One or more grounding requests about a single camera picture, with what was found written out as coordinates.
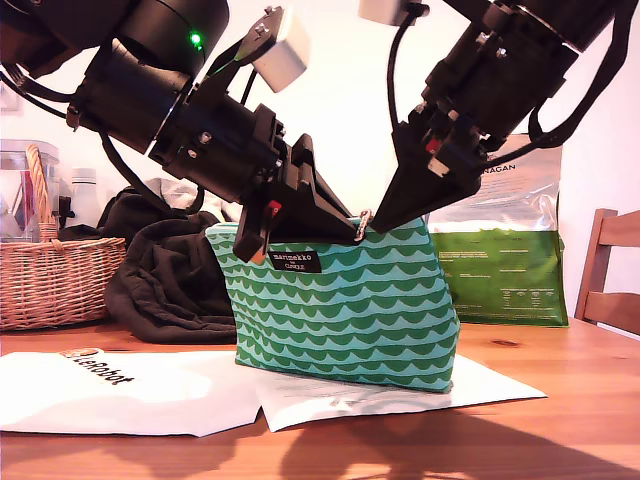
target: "green bag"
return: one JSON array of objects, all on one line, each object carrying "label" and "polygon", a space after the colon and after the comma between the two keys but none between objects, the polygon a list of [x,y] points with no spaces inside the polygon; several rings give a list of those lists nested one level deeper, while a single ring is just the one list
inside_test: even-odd
[{"label": "green bag", "polygon": [[236,363],[448,390],[460,324],[423,219],[367,229],[358,245],[272,244],[262,265],[233,254],[236,230],[207,230],[238,328]]}]

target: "red component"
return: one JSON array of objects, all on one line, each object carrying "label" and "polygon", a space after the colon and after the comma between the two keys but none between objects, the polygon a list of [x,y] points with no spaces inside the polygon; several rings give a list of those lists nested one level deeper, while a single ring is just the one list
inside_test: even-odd
[{"label": "red component", "polygon": [[440,150],[441,146],[442,146],[442,141],[434,137],[429,141],[429,143],[427,143],[425,150],[435,155],[436,153],[438,153],[438,150]]},{"label": "red component", "polygon": [[282,204],[276,202],[275,200],[271,200],[269,202],[269,205],[267,206],[267,209],[271,210],[271,218],[275,217],[281,208],[282,208]]}]

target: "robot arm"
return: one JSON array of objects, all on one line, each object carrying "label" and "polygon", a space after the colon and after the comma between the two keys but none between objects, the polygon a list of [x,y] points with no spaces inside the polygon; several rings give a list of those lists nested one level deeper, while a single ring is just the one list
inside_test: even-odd
[{"label": "robot arm", "polygon": [[[400,26],[387,79],[399,165],[372,223],[378,231],[473,195],[486,168],[569,138],[624,63],[638,3],[445,1],[470,26],[427,78],[424,102],[402,123],[395,113],[395,53],[428,7],[419,0],[361,1],[361,16]],[[2,64],[23,90],[69,102],[67,123],[100,133],[134,186],[110,136],[141,153],[155,142],[149,156],[169,173],[194,181],[201,193],[242,203],[234,247],[241,259],[264,258],[270,240],[353,243],[350,214],[316,171],[311,138],[287,145],[271,110],[261,105],[251,112],[227,95],[243,66],[254,65],[276,90],[304,70],[304,41],[286,39],[295,22],[281,8],[265,13],[194,84],[227,26],[226,0],[0,0]],[[565,123],[542,132],[539,110],[612,19],[614,39],[587,96]],[[100,50],[73,95],[47,91],[17,67],[37,78],[94,46]],[[273,66],[273,59],[280,62]],[[530,112],[531,144],[491,158]]]},{"label": "robot arm", "polygon": [[[471,24],[426,80],[408,122],[392,115],[398,170],[372,223],[389,230],[475,194],[485,169],[536,148],[562,145],[622,67],[638,0],[445,0]],[[414,1],[362,0],[360,15],[403,28],[423,14]],[[579,54],[614,19],[611,47],[587,95],[562,125],[544,133],[538,112],[564,83]],[[390,62],[389,83],[393,92]],[[390,109],[393,112],[393,95]],[[497,151],[531,113],[531,143]]]},{"label": "robot arm", "polygon": [[241,203],[239,258],[261,261],[269,240],[355,242],[351,215],[316,171],[311,138],[287,145],[274,112],[251,112],[227,95],[244,66],[275,91],[305,70],[309,42],[289,11],[266,9],[194,84],[227,26],[226,0],[0,0],[0,8],[2,64],[34,94],[43,87],[17,65],[38,77],[100,46],[69,98],[67,124],[98,132],[112,163],[142,192],[110,137],[140,153],[154,142],[151,159],[199,185],[201,196],[207,189]]}]

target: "wicker basket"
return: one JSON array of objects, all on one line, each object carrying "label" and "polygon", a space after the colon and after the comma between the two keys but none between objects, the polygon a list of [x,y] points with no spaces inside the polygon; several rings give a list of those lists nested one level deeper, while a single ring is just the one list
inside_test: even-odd
[{"label": "wicker basket", "polygon": [[125,256],[124,239],[60,242],[40,152],[27,149],[40,243],[0,244],[0,331],[103,318],[104,289]]}]

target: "black cloth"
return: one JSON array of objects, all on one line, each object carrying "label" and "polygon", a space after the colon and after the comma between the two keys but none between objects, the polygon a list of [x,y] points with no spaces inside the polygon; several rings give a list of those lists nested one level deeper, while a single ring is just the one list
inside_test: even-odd
[{"label": "black cloth", "polygon": [[129,248],[133,237],[143,228],[156,222],[186,218],[177,211],[162,211],[152,205],[132,187],[127,187],[112,198],[105,207],[97,228],[77,225],[63,228],[58,238],[63,241],[95,240],[98,238],[124,238]]},{"label": "black cloth", "polygon": [[234,343],[224,276],[204,235],[215,223],[202,212],[155,222],[137,233],[105,291],[111,317],[145,342]]}]

